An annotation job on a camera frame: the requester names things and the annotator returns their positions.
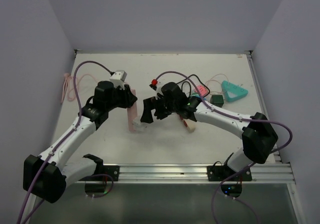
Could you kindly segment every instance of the teal triangle toy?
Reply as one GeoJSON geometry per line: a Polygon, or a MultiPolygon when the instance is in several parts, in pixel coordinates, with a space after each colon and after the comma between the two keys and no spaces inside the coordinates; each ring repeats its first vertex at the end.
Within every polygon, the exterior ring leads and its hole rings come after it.
{"type": "Polygon", "coordinates": [[[238,85],[232,84],[231,82],[228,82],[226,80],[222,82],[221,87],[225,99],[229,103],[244,98],[248,94],[248,90],[238,85]]]}

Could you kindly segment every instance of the pink cable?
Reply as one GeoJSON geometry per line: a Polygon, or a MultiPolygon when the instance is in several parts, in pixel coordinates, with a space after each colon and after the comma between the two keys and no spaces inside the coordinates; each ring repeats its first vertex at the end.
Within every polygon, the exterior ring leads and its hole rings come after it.
{"type": "MultiPolygon", "coordinates": [[[[91,74],[87,73],[82,75],[79,79],[76,77],[76,88],[79,91],[80,90],[80,82],[81,80],[85,77],[85,76],[90,76],[92,77],[92,79],[98,83],[99,81],[91,74]]],[[[75,95],[75,87],[73,87],[72,89],[70,89],[70,84],[69,82],[72,81],[74,79],[73,76],[70,75],[70,73],[65,73],[64,74],[64,83],[63,83],[63,87],[62,87],[62,98],[61,98],[61,103],[64,102],[64,99],[66,97],[66,99],[69,102],[73,102],[76,99],[76,95],[75,95]]]]}

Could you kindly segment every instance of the black cable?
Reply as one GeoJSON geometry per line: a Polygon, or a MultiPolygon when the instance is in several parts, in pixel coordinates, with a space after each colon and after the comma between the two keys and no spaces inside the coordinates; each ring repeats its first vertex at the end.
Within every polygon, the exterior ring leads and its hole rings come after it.
{"type": "MultiPolygon", "coordinates": [[[[198,81],[202,84],[202,86],[204,86],[207,90],[208,90],[208,92],[207,92],[207,94],[205,94],[203,97],[205,98],[206,96],[208,96],[209,94],[210,94],[210,89],[209,89],[209,87],[207,87],[201,80],[200,80],[200,78],[196,75],[196,74],[191,74],[191,75],[189,75],[188,76],[188,78],[191,78],[191,77],[196,77],[197,79],[198,79],[198,81]]],[[[184,82],[184,81],[186,81],[187,80],[187,78],[185,78],[185,79],[183,79],[183,80],[181,80],[181,81],[179,81],[179,82],[177,82],[176,84],[180,84],[180,83],[182,83],[182,82],[184,82]]]]}
{"type": "Polygon", "coordinates": [[[190,82],[188,82],[188,81],[182,82],[181,90],[182,90],[182,91],[184,90],[184,84],[186,84],[186,83],[189,85],[189,96],[188,96],[188,98],[189,98],[189,97],[191,96],[191,91],[192,91],[190,82]]]}

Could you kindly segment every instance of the red ball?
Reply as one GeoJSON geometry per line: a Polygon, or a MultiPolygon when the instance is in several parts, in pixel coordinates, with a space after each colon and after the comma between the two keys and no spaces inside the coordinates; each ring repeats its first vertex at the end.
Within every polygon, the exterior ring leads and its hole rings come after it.
{"type": "Polygon", "coordinates": [[[156,85],[158,84],[158,81],[157,81],[156,79],[153,79],[153,80],[151,81],[151,84],[152,84],[153,86],[156,86],[156,85]]]}

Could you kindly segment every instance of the pink block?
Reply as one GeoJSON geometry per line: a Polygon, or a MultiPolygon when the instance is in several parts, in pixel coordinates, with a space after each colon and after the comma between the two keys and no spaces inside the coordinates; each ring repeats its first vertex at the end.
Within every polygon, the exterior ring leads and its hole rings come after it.
{"type": "MultiPolygon", "coordinates": [[[[136,90],[135,89],[131,89],[131,92],[133,95],[136,95],[136,90]]],[[[128,114],[128,127],[129,127],[129,131],[130,132],[135,132],[135,128],[134,128],[134,119],[138,116],[138,110],[137,110],[137,102],[135,102],[133,104],[132,107],[127,108],[126,112],[128,114]]]]}
{"type": "Polygon", "coordinates": [[[197,88],[199,89],[201,96],[204,96],[205,94],[208,93],[208,90],[203,85],[198,85],[197,88]]]}

